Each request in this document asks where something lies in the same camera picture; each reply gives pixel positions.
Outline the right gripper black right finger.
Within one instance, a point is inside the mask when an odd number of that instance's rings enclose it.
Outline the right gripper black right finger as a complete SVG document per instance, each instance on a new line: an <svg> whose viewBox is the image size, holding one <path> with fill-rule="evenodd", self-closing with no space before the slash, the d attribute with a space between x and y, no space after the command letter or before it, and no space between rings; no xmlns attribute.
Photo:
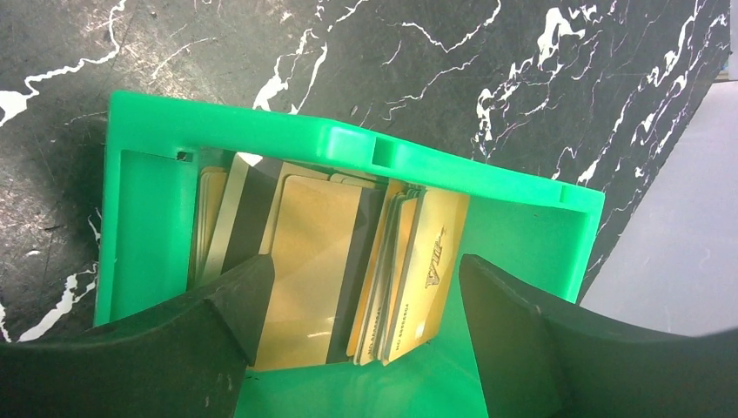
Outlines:
<svg viewBox="0 0 738 418"><path fill-rule="evenodd" d="M737 332L627 324L527 284L477 255L460 291L492 417L734 417Z"/></svg>

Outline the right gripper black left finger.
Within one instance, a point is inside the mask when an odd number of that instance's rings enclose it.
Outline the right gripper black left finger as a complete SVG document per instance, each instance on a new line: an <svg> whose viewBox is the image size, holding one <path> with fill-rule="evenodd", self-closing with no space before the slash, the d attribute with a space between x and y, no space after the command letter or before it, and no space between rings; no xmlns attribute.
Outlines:
<svg viewBox="0 0 738 418"><path fill-rule="evenodd" d="M1 346L4 417L232 417L275 280L257 255L71 338Z"/></svg>

